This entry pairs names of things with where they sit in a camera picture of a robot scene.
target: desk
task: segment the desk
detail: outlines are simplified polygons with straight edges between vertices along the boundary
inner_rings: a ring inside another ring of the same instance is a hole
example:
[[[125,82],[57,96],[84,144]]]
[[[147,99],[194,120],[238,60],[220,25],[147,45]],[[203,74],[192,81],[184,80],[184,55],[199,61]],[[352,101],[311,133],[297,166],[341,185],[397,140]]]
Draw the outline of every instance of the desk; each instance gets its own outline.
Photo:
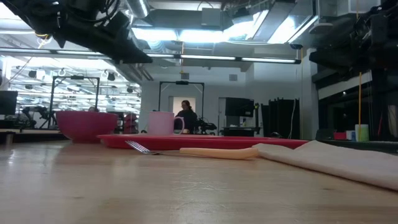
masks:
[[[222,131],[224,136],[235,136],[235,137],[254,137],[254,132],[257,128],[255,127],[224,127]]]
[[[264,159],[147,156],[100,145],[0,151],[0,223],[390,223],[398,193]]]
[[[42,129],[0,129],[0,133],[15,133],[13,142],[41,142],[41,141],[60,141],[67,138],[59,130]]]

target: white napkin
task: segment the white napkin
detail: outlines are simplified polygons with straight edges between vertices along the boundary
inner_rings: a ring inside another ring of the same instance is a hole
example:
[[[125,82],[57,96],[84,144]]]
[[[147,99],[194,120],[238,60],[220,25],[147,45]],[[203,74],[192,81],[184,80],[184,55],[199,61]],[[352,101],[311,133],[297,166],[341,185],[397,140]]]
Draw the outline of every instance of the white napkin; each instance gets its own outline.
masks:
[[[294,150],[258,144],[260,156],[293,166],[398,190],[398,156],[308,142]]]

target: utensil handle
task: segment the utensil handle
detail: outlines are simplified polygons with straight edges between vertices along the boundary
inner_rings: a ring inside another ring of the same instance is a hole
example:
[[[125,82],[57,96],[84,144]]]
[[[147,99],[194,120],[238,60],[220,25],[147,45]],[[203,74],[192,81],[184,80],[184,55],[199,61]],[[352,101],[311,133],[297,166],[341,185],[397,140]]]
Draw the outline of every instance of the utensil handle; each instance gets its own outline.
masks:
[[[257,157],[259,154],[256,148],[247,149],[201,149],[201,148],[181,148],[180,153],[206,156],[219,159],[249,159]]]
[[[174,118],[174,121],[175,121],[176,119],[180,119],[181,122],[182,122],[182,129],[181,129],[181,131],[179,132],[179,134],[182,134],[182,133],[184,132],[184,129],[185,129],[184,118],[182,118],[182,117],[175,117],[175,118]]]

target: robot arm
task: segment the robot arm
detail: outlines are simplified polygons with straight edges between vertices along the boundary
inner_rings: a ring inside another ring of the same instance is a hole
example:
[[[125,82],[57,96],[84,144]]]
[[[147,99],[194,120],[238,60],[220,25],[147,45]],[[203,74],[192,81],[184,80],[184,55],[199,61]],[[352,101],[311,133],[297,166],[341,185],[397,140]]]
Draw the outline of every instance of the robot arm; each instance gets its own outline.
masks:
[[[130,19],[118,6],[121,0],[3,0],[37,34],[54,37],[109,56],[117,62],[151,63],[129,36]],[[97,19],[102,12],[106,16]]]
[[[344,44],[320,47],[310,60],[340,73],[398,68],[397,18],[398,0],[373,7],[355,22],[350,35],[341,41]]]

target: dark hair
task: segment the dark hair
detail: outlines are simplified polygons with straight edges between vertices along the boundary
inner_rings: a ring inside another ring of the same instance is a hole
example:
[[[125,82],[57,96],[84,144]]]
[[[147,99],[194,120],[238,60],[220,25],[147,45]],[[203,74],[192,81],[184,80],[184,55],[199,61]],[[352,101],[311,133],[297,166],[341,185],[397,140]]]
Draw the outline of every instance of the dark hair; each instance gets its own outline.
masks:
[[[94,111],[92,112],[100,112],[100,110],[98,108],[95,108],[94,106],[91,106],[90,108],[88,108],[88,111],[94,109]]]
[[[185,103],[192,110],[191,103],[188,100],[183,100],[181,103]]]

